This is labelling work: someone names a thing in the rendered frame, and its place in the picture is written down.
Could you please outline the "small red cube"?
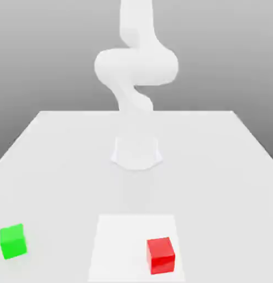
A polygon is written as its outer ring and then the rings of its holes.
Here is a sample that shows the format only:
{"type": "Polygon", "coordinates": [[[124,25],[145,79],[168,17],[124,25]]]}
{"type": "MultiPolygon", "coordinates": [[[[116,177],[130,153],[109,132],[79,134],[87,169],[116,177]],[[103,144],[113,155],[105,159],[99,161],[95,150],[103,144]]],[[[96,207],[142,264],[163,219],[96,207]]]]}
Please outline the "small red cube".
{"type": "Polygon", "coordinates": [[[152,275],[173,272],[175,251],[169,237],[146,241],[146,260],[152,275]]]}

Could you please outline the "small green cube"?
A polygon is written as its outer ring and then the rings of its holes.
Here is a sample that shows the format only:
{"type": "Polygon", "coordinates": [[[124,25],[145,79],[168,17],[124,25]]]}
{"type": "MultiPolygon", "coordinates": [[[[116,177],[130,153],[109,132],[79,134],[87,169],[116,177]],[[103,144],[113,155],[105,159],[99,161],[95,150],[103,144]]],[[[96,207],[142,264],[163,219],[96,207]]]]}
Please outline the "small green cube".
{"type": "Polygon", "coordinates": [[[26,254],[28,249],[23,224],[1,228],[0,247],[6,260],[26,254]]]}

